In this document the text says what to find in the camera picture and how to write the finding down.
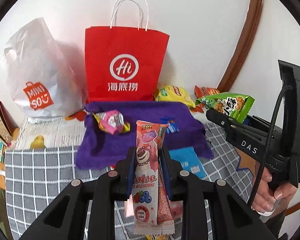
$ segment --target yellow duck print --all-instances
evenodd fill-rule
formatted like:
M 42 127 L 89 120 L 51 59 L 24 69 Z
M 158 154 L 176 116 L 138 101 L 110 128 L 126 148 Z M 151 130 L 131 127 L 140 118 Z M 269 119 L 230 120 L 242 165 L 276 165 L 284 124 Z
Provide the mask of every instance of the yellow duck print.
M 33 142 L 30 144 L 30 149 L 44 149 L 44 137 L 42 135 L 38 135 L 34 138 Z

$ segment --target green snack package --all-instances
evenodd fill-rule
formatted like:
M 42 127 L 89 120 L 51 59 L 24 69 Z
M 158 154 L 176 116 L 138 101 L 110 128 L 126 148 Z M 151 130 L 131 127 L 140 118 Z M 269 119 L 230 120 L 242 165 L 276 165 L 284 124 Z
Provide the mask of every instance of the green snack package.
M 220 113 L 231 116 L 239 123 L 246 118 L 254 99 L 251 96 L 230 92 L 205 96 L 196 100 L 195 105 L 204 103 L 207 108 L 213 108 Z

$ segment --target white wall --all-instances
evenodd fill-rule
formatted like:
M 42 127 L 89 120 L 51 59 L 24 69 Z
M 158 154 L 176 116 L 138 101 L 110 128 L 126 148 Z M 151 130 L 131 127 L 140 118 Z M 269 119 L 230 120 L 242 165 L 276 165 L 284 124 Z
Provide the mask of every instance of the white wall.
M 0 53 L 20 27 L 44 17 L 53 37 L 84 80 L 84 33 L 109 25 L 115 0 L 19 0 L 0 22 Z M 149 27 L 170 35 L 161 81 L 184 86 L 217 86 L 234 52 L 249 0 L 147 0 Z M 127 1 L 117 24 L 137 26 L 138 9 Z M 0 69 L 0 101 L 21 125 L 23 114 L 11 101 Z
M 265 0 L 257 35 L 247 60 L 231 91 L 255 98 L 250 114 L 271 120 L 281 90 L 278 59 L 300 66 L 300 26 L 279 0 Z M 282 127 L 283 108 L 277 119 Z M 290 206 L 300 201 L 300 189 Z M 300 224 L 300 214 L 289 216 L 282 228 L 291 237 Z

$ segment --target yellow snack package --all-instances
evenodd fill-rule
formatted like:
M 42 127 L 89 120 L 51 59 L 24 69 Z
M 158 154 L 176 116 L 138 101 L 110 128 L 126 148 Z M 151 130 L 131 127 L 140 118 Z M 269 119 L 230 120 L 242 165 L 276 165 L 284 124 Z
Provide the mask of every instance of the yellow snack package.
M 186 106 L 195 108 L 195 104 L 187 91 L 182 87 L 163 85 L 154 93 L 155 101 L 181 102 Z
M 146 236 L 148 240 L 169 240 L 168 235 L 163 236 Z

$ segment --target human hand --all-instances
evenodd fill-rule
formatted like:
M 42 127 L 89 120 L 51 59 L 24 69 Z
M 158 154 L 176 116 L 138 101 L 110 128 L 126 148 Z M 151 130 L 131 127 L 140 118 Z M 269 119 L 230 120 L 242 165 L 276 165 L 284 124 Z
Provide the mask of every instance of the human hand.
M 258 172 L 259 166 L 260 164 L 256 163 L 256 172 Z M 277 199 L 281 199 L 273 213 L 273 215 L 277 215 L 288 207 L 289 202 L 297 192 L 297 188 L 288 181 L 285 181 L 275 190 L 275 192 L 273 192 L 268 186 L 268 182 L 271 180 L 272 175 L 269 170 L 265 168 L 252 207 L 258 212 L 265 213 L 266 211 L 271 211 L 273 209 L 273 204 Z

